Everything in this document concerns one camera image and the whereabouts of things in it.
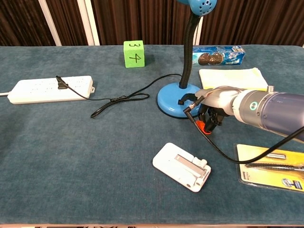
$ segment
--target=lamp base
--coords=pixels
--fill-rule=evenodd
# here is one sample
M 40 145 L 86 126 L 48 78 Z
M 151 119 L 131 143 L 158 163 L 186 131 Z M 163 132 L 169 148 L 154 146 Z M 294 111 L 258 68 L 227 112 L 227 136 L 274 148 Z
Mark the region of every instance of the lamp base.
M 187 116 L 183 110 L 193 102 L 185 101 L 184 105 L 179 105 L 178 101 L 185 94 L 194 94 L 199 90 L 200 88 L 192 84 L 188 84 L 185 89 L 181 89 L 178 82 L 168 84 L 158 92 L 157 105 L 165 114 L 171 117 L 186 119 Z M 197 106 L 191 111 L 192 116 L 198 115 L 199 108 L 200 107 Z

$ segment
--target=power strip outlet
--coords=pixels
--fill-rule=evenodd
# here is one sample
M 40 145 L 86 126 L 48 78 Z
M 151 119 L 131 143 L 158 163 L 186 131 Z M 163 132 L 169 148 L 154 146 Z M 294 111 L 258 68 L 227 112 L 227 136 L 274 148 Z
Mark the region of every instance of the power strip outlet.
M 91 76 L 62 77 L 62 80 L 86 98 L 95 91 Z M 18 81 L 10 91 L 8 99 L 15 105 L 84 100 L 68 88 L 58 89 L 58 81 L 55 77 Z

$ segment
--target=teal fabric surface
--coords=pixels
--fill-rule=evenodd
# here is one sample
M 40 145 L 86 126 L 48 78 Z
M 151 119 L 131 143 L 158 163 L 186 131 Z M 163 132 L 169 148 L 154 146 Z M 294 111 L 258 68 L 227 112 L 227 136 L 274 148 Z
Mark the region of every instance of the teal fabric surface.
M 304 49 L 244 45 L 240 66 L 195 66 L 190 82 L 201 87 L 201 68 L 257 67 L 276 91 L 304 92 Z M 0 47 L 0 93 L 21 79 L 90 75 L 92 98 L 128 95 L 155 78 L 182 73 L 182 46 L 145 46 L 146 66 L 124 67 L 123 46 Z M 13 105 L 0 97 L 0 224 L 269 224 L 304 225 L 304 194 L 242 184 L 236 165 L 219 155 L 189 120 L 157 107 L 169 77 L 140 102 L 111 106 L 72 101 Z M 225 119 L 211 138 L 230 156 L 234 144 L 270 147 L 281 136 Z M 152 165 L 174 143 L 212 172 L 193 193 Z M 304 152 L 289 142 L 283 149 Z

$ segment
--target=desk lamp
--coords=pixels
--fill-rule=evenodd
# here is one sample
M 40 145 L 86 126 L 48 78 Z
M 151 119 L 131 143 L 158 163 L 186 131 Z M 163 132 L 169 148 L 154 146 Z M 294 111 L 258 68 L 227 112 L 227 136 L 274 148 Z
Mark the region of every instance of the desk lamp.
M 192 47 L 195 29 L 200 17 L 209 14 L 215 8 L 217 0 L 177 0 L 190 5 L 191 14 L 184 34 L 184 70 L 179 83 L 164 86 L 157 95 L 158 107 L 167 115 L 175 118 L 187 118 L 183 110 L 192 102 L 179 100 L 186 94 L 194 94 L 198 87 L 188 84 L 192 69 Z M 191 111 L 192 116 L 197 116 L 199 107 Z

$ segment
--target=flexible gooseneck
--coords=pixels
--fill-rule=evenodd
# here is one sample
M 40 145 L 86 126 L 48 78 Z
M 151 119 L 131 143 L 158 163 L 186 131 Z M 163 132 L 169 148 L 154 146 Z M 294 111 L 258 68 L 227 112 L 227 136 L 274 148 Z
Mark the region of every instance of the flexible gooseneck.
M 180 80 L 180 88 L 187 88 L 192 70 L 192 48 L 195 29 L 200 21 L 200 17 L 191 12 L 184 35 L 184 70 Z

